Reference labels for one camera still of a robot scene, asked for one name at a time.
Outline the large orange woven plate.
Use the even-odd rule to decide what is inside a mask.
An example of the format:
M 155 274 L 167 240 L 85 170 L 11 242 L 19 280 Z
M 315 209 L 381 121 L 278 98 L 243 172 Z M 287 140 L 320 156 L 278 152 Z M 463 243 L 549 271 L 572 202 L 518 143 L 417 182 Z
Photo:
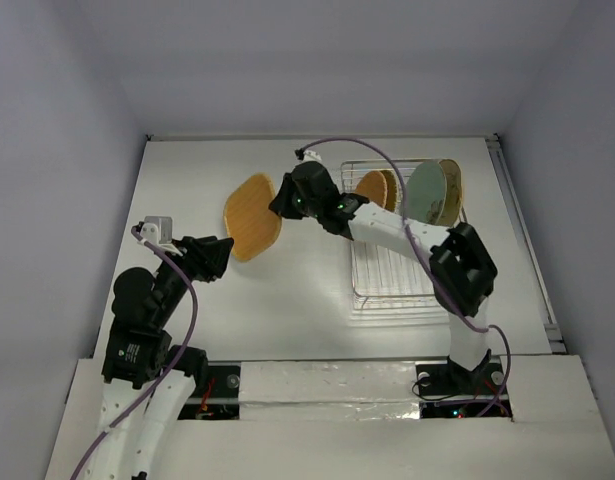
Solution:
M 269 209 L 275 196 L 271 177 L 257 173 L 227 198 L 223 221 L 227 235 L 234 240 L 232 255 L 237 261 L 252 260 L 278 239 L 282 219 Z

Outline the small orange woven plate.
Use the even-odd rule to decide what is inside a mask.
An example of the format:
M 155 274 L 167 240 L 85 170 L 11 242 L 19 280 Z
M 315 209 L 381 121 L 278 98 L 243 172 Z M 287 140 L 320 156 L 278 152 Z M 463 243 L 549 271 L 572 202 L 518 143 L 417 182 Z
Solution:
M 378 170 L 366 173 L 358 182 L 354 193 L 364 196 L 379 207 L 384 208 L 388 197 L 388 185 L 385 175 Z

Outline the green rimmed woven plate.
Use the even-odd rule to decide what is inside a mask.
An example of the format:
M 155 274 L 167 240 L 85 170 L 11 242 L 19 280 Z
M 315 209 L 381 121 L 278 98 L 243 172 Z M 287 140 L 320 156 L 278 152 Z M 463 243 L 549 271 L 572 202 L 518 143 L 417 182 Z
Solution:
M 392 170 L 383 169 L 380 173 L 383 175 L 386 182 L 386 199 L 384 208 L 390 212 L 394 212 L 398 203 L 398 180 Z

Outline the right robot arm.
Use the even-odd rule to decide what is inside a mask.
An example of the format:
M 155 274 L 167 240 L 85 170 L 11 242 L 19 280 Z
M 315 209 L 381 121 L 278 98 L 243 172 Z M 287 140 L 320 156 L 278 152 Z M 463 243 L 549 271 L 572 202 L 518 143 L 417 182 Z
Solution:
M 416 261 L 433 285 L 434 296 L 447 312 L 450 350 L 446 360 L 449 384 L 473 392 L 491 361 L 486 335 L 486 302 L 498 269 L 475 228 L 465 222 L 434 225 L 388 209 L 397 192 L 398 172 L 364 175 L 355 189 L 343 192 L 317 161 L 305 161 L 284 175 L 269 209 L 291 220 L 313 218 L 328 233 L 400 254 Z

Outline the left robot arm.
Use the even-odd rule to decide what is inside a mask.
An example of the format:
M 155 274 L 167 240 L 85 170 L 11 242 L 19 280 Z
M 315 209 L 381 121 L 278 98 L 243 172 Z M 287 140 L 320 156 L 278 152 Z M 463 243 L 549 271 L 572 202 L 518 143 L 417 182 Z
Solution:
M 189 344 L 199 313 L 193 284 L 223 276 L 233 239 L 159 242 L 137 228 L 131 233 L 161 264 L 155 272 L 132 267 L 113 285 L 97 434 L 75 467 L 74 479 L 153 478 L 184 404 L 208 383 L 207 354 Z M 192 305 L 189 334 L 175 345 L 165 326 L 185 296 Z

